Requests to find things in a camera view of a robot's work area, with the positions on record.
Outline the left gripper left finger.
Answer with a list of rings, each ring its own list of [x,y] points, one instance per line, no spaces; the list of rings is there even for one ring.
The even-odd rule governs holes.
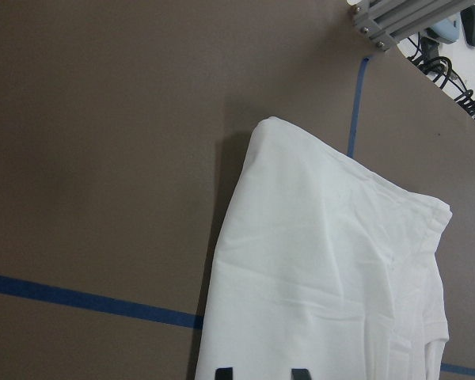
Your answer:
[[[233,380],[233,367],[220,367],[215,370],[215,380]]]

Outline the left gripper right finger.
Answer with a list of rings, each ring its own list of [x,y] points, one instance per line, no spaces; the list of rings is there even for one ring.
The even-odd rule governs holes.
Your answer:
[[[292,368],[291,380],[310,380],[310,371],[306,368]]]

